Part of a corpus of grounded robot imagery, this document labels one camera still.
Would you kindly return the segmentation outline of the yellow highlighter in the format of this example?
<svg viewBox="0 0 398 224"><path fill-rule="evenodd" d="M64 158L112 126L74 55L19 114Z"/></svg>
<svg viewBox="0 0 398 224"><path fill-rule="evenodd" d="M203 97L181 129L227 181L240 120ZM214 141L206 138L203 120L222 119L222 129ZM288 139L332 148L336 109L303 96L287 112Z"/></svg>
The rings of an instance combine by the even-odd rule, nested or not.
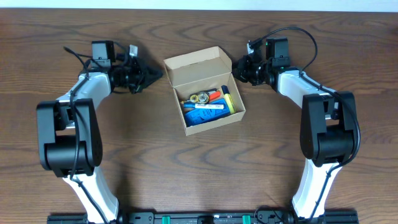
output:
<svg viewBox="0 0 398 224"><path fill-rule="evenodd" d="M224 100L226 101L226 104L229 108L230 114L235 114L236 108L234 107L234 102L233 102L233 99L231 97L228 87L226 85L222 85L221 90L223 92Z"/></svg>

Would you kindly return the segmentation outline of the red lighter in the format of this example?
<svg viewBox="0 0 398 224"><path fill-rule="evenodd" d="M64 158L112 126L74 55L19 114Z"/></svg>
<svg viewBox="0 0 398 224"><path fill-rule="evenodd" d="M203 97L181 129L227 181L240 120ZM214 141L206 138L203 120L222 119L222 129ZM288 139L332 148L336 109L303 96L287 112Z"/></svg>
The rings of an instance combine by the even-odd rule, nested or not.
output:
<svg viewBox="0 0 398 224"><path fill-rule="evenodd" d="M221 92L217 89L214 89L214 90L210 90L208 92L208 95L209 95L209 101L213 101L221 96Z"/></svg>

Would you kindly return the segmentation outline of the brown cardboard box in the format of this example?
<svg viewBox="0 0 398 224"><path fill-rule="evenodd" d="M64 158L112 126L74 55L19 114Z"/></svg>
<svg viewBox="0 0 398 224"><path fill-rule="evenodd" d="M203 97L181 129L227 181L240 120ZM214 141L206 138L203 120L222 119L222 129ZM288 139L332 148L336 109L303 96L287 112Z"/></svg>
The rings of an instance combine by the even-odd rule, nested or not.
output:
<svg viewBox="0 0 398 224"><path fill-rule="evenodd" d="M172 86L177 111L187 136L242 120L246 108L231 73L232 61L218 46L179 55L164 60L165 74ZM185 114L189 111L181 104L190 95L225 85L231 95L236 112L203 124L189 126Z"/></svg>

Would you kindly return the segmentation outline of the correction tape dispenser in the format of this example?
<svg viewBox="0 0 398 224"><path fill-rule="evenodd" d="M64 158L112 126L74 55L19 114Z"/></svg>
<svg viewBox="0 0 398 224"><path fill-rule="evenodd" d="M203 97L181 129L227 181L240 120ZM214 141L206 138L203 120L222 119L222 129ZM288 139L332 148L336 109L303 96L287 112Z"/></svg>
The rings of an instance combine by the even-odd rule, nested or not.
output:
<svg viewBox="0 0 398 224"><path fill-rule="evenodd" d="M186 100L182 100L181 103L194 103L194 104L206 104L210 101L210 94L208 91L200 91L191 94Z"/></svg>

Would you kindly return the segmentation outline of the blue marker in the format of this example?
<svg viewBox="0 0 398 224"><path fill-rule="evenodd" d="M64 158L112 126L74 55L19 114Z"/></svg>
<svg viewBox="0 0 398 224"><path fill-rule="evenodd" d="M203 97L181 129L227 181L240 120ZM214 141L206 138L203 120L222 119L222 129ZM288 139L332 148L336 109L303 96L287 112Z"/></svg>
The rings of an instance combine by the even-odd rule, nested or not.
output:
<svg viewBox="0 0 398 224"><path fill-rule="evenodd" d="M196 103L184 103L184 108L195 108L195 109L209 109L209 110L223 110L224 105L222 104L196 104Z"/></svg>

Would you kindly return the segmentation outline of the blue plastic holder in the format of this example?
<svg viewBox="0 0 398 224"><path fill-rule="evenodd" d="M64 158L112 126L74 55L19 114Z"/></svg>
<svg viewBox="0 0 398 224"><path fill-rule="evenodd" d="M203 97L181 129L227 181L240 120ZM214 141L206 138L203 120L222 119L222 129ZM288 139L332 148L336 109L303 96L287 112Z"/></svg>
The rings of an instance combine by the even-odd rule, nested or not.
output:
<svg viewBox="0 0 398 224"><path fill-rule="evenodd" d="M222 110L219 109L194 109L189 112L186 112L184 115L185 122L187 126L195 126L198 124L203 124L211 121L215 121L220 118L224 118L229 116L230 110L225 99L216 100L211 105L223 105L224 108Z"/></svg>

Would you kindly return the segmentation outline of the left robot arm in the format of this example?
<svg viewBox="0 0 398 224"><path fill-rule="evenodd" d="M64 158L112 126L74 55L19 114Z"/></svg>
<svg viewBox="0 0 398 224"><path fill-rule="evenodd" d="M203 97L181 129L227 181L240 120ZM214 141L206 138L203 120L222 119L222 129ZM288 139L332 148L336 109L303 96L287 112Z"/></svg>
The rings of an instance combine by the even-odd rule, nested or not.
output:
<svg viewBox="0 0 398 224"><path fill-rule="evenodd" d="M77 82L56 100L36 107L40 164L65 181L86 210L82 215L49 215L47 223L129 223L100 167L103 143L96 109L121 89L132 95L142 92L162 72L138 57L137 46L122 46L118 54L118 45L112 40L93 41L91 55L65 47L83 65Z"/></svg>

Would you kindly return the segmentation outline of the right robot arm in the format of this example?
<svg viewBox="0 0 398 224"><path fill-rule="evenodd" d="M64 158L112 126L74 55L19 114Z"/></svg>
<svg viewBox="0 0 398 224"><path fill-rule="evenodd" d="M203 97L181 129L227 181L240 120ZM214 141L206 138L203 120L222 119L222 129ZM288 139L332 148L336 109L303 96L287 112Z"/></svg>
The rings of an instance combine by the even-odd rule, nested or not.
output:
<svg viewBox="0 0 398 224"><path fill-rule="evenodd" d="M325 202L333 181L359 150L355 99L335 91L290 64L287 38L257 39L247 55L233 63L233 76L253 86L267 84L301 109L300 148L305 157L292 210L281 223L325 223Z"/></svg>

